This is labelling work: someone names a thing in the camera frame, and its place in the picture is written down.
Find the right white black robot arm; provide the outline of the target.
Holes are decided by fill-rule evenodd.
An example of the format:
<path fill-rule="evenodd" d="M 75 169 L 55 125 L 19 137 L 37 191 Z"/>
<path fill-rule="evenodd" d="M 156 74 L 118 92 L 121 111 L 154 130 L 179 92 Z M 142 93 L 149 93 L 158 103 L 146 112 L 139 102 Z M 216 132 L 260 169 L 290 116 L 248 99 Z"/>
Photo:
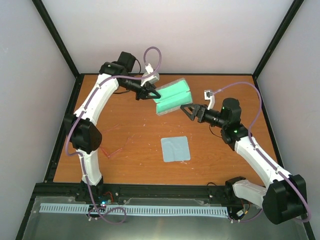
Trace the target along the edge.
<path fill-rule="evenodd" d="M 242 109 L 237 99 L 224 99 L 220 111 L 194 103 L 180 108 L 190 120 L 220 128 L 224 143 L 246 160 L 264 184 L 259 186 L 236 177 L 226 182 L 231 195 L 256 205 L 275 225 L 307 214 L 304 178 L 283 169 L 259 146 L 241 123 Z"/>

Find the grey felt glasses case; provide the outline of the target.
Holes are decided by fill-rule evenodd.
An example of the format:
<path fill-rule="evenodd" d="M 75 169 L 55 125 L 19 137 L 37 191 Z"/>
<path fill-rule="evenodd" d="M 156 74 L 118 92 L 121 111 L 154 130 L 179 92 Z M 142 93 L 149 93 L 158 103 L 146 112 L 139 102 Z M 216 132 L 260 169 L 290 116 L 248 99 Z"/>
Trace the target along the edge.
<path fill-rule="evenodd" d="M 160 98 L 154 99 L 158 116 L 180 109 L 181 105 L 192 104 L 193 97 L 185 78 L 180 78 L 155 89 Z"/>

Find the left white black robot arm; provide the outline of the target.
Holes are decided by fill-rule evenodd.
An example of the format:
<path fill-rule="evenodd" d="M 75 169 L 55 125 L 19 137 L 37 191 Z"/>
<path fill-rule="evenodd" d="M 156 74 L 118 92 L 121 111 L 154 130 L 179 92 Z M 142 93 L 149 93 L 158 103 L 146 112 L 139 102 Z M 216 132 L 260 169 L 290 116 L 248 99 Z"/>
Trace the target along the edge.
<path fill-rule="evenodd" d="M 63 123 L 67 134 L 66 145 L 74 148 L 73 155 L 80 160 L 82 181 L 89 185 L 86 195 L 92 201 L 103 198 L 104 188 L 99 168 L 98 148 L 102 142 L 102 134 L 97 123 L 102 110 L 112 94 L 120 87 L 136 94 L 136 100 L 159 99 L 154 82 L 159 79 L 159 62 L 156 67 L 145 63 L 145 73 L 140 77 L 131 76 L 136 58 L 121 52 L 118 60 L 105 62 L 99 70 L 96 82 L 82 105 L 73 113 L 66 114 Z"/>

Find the light blue cleaning cloth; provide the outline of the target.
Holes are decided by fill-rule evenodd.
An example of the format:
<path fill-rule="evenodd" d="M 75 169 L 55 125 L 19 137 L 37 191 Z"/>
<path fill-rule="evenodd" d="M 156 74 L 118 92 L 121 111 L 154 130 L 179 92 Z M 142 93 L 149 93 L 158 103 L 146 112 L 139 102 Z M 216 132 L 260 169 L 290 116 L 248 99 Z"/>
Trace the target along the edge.
<path fill-rule="evenodd" d="M 160 140 L 165 163 L 190 161 L 190 149 L 186 136 L 164 137 Z"/>

